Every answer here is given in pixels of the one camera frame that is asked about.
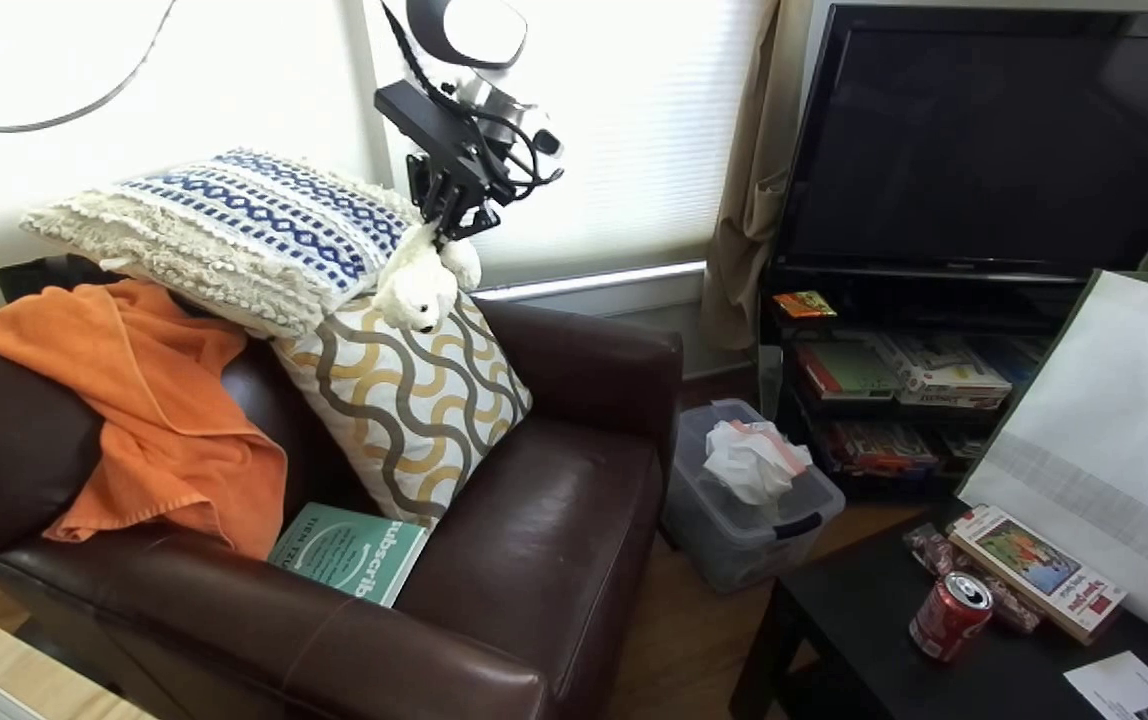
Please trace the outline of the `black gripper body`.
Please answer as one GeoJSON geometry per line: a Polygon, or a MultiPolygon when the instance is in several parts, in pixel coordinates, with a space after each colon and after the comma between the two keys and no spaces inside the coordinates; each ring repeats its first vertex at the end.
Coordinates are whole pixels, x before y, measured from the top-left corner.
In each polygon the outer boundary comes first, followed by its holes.
{"type": "Polygon", "coordinates": [[[418,154],[407,188],[442,242],[468,242],[499,223],[499,210],[564,176],[562,139],[538,123],[538,109],[490,82],[460,91],[386,85],[375,109],[418,154]]]}

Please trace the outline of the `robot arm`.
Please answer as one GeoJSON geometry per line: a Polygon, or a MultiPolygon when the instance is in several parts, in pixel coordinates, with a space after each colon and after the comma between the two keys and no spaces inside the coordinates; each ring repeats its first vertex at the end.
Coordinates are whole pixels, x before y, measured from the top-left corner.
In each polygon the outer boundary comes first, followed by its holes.
{"type": "Polygon", "coordinates": [[[499,210],[564,176],[562,135],[505,77],[528,43],[513,0],[379,0],[407,77],[375,91],[386,119],[412,139],[407,188],[435,242],[479,235],[499,210]]]}

